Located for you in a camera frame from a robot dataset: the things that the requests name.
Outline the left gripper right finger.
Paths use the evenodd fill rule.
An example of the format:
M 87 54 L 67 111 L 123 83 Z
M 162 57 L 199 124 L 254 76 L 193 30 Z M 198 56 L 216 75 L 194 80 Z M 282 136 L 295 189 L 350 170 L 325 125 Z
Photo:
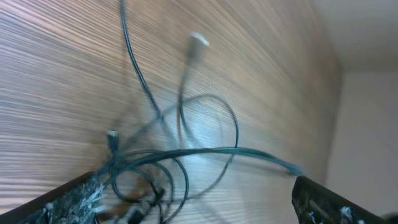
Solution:
M 386 221 L 311 179 L 296 178 L 292 205 L 300 224 L 380 224 Z

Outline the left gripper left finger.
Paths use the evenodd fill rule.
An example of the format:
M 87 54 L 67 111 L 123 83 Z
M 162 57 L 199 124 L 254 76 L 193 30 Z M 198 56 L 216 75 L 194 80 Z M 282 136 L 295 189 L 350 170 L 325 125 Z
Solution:
M 1 215 L 1 224 L 97 223 L 95 208 L 103 186 L 87 172 Z

